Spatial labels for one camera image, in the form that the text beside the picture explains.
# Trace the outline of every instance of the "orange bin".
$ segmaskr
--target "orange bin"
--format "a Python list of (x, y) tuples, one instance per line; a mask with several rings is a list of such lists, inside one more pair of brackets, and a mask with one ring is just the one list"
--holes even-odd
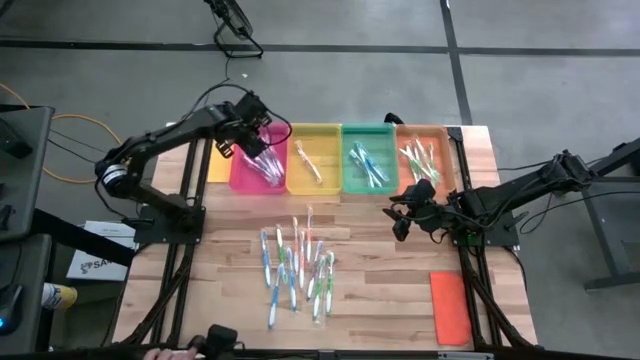
[(396, 127), (396, 155), (398, 157), (398, 193), (402, 194), (409, 185), (415, 185), (409, 159), (398, 148), (404, 149), (413, 134), (420, 139), (424, 149), (429, 151), (429, 144), (433, 144), (433, 161), (440, 173), (440, 182), (436, 186), (435, 200), (446, 203), (447, 195), (456, 188), (453, 173), (453, 160), (449, 151), (449, 135), (444, 126), (431, 125), (398, 125)]

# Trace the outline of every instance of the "blue toothbrush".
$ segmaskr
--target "blue toothbrush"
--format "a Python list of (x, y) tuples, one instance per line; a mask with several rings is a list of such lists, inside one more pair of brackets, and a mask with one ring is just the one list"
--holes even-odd
[(262, 243), (262, 262), (264, 263), (264, 276), (267, 281), (267, 287), (271, 287), (271, 264), (269, 262), (269, 246), (267, 245), (267, 230), (260, 232), (260, 241)]
[(280, 288), (280, 278), (284, 275), (284, 264), (278, 265), (278, 275), (276, 285), (273, 288), (273, 299), (271, 300), (271, 311), (269, 311), (269, 329), (273, 329), (276, 324), (276, 308), (278, 307), (278, 289)]

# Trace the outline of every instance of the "green bin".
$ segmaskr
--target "green bin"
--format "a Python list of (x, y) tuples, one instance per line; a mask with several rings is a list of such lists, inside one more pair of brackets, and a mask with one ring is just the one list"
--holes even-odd
[[(389, 178), (382, 187), (369, 187), (369, 176), (349, 156), (360, 141)], [(342, 125), (342, 191), (346, 194), (395, 194), (398, 191), (398, 165), (395, 130), (391, 124)]]

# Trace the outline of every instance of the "person's hand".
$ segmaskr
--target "person's hand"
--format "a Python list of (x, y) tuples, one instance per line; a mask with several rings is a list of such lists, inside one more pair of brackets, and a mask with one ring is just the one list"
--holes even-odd
[(174, 354), (169, 349), (151, 349), (144, 354), (143, 360), (194, 360), (198, 350), (196, 348), (190, 348), (188, 351), (182, 351)]

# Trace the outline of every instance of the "orange sticky note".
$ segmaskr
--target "orange sticky note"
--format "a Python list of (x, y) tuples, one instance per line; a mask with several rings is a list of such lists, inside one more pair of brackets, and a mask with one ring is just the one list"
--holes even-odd
[(228, 183), (231, 176), (231, 158), (225, 159), (217, 148), (211, 150), (207, 182)]

